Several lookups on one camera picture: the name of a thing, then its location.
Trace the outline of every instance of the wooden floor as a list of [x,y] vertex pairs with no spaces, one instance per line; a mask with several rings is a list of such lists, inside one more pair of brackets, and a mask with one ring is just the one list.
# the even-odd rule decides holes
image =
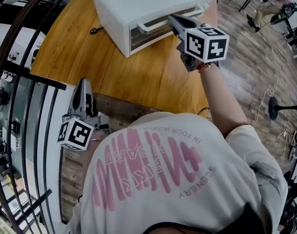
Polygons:
[[[253,1],[245,11],[238,12],[243,3],[244,0],[218,2],[218,26],[230,35],[228,58],[222,63],[221,71],[242,106],[248,123],[253,125],[268,86],[271,85],[273,89],[276,87],[276,67],[278,83],[275,97],[281,105],[296,105],[297,61],[293,59],[284,37],[269,26],[262,28],[262,34],[253,32],[247,25],[246,13],[252,15],[257,3]],[[289,133],[297,130],[295,110],[280,111],[276,121],[270,120],[267,109],[269,98],[266,94],[255,125],[265,146],[283,131],[286,121],[290,125]],[[110,125],[115,130],[126,127],[139,116],[153,111],[101,95],[98,95],[98,108],[109,114]],[[286,138],[281,136],[268,147],[283,171],[289,170],[291,166],[287,159],[289,150],[288,147],[285,150],[285,144]],[[79,155],[64,151],[61,198],[66,221],[71,218],[72,208],[81,194],[81,167]]]

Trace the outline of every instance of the toaster oven glass window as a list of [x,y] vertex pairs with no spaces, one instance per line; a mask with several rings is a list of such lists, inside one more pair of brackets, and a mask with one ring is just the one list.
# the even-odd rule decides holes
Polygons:
[[[182,15],[182,14],[185,14],[188,12],[192,12],[194,10],[195,10],[195,8],[190,8],[190,9],[178,11],[175,14]],[[156,23],[165,21],[167,19],[168,19],[168,16],[164,16],[164,17],[152,20],[150,22],[144,23],[144,25],[146,27],[150,27],[152,25],[155,25]],[[168,25],[161,26],[160,28],[154,30],[150,34],[143,34],[138,28],[131,29],[130,30],[130,44],[131,44],[130,51],[133,51],[133,50],[141,47],[142,45],[144,45],[158,37],[161,37],[169,32],[171,32],[171,29]]]

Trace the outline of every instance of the toaster oven door handle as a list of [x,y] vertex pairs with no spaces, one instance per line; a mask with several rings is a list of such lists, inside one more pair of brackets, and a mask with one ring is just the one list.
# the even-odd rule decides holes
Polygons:
[[[185,13],[185,14],[183,14],[183,16],[195,17],[198,15],[201,15],[204,12],[204,8],[201,5],[197,4],[195,6],[195,8],[196,8],[196,10]],[[156,23],[149,27],[145,26],[144,23],[137,23],[137,27],[141,33],[148,35],[148,34],[151,34],[155,31],[159,30],[161,27],[165,26],[167,23],[168,23],[168,20],[164,20],[164,21],[161,21],[161,22]]]

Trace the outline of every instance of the wooden table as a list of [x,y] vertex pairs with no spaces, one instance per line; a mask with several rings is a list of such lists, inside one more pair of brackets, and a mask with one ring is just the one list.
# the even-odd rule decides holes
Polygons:
[[[217,25],[212,1],[202,22]],[[169,36],[125,58],[101,27],[93,0],[71,0],[47,34],[31,73],[77,85],[82,77],[106,96],[173,113],[199,112],[208,106],[199,73],[188,73]]]

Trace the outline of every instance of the toaster oven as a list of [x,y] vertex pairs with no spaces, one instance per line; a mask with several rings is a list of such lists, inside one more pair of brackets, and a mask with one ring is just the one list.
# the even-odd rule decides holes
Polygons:
[[101,25],[126,56],[172,34],[170,14],[201,17],[211,0],[94,0]]

